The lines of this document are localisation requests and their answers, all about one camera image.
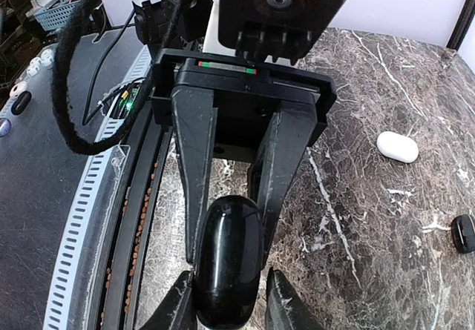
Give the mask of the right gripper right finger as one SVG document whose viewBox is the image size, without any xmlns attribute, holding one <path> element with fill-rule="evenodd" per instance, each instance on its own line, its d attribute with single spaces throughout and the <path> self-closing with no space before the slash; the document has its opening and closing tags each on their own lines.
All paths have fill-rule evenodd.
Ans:
<svg viewBox="0 0 475 330">
<path fill-rule="evenodd" d="M 270 268 L 266 280 L 265 329 L 323 330 L 285 274 Z"/>
</svg>

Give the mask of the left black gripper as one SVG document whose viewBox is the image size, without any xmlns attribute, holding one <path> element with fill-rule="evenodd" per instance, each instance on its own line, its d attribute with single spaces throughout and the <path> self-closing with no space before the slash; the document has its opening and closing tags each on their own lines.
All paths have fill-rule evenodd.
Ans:
<svg viewBox="0 0 475 330">
<path fill-rule="evenodd" d="M 336 101 L 328 76 L 238 57 L 161 50 L 152 66 L 155 121 L 174 127 L 186 206 L 186 261 L 197 262 L 212 157 L 254 162 L 249 197 L 263 223 L 267 261 L 283 203 L 308 143 Z"/>
</svg>

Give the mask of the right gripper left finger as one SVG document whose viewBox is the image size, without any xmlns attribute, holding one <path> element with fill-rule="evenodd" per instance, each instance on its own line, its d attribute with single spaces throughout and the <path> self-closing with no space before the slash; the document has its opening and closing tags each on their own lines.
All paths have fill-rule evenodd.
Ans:
<svg viewBox="0 0 475 330">
<path fill-rule="evenodd" d="M 196 329 L 192 280 L 193 274 L 183 271 L 140 330 Z"/>
</svg>

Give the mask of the white earbud charging case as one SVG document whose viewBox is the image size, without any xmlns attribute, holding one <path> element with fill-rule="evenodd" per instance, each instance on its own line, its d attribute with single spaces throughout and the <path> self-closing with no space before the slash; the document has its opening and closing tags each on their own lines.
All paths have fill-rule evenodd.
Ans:
<svg viewBox="0 0 475 330">
<path fill-rule="evenodd" d="M 376 146 L 383 156 L 398 162 L 412 163 L 419 157 L 419 146 L 413 139 L 392 131 L 380 133 Z"/>
</svg>

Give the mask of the black charging case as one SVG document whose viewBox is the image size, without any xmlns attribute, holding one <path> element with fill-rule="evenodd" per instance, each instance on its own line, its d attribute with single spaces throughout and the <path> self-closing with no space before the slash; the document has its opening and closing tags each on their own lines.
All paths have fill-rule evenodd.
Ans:
<svg viewBox="0 0 475 330">
<path fill-rule="evenodd" d="M 263 225 L 256 204 L 242 196 L 216 199 L 197 250 L 193 296 L 208 329 L 240 329 L 252 315 L 263 265 Z"/>
<path fill-rule="evenodd" d="M 451 236 L 459 253 L 474 252 L 474 219 L 469 214 L 455 217 L 451 223 Z"/>
</svg>

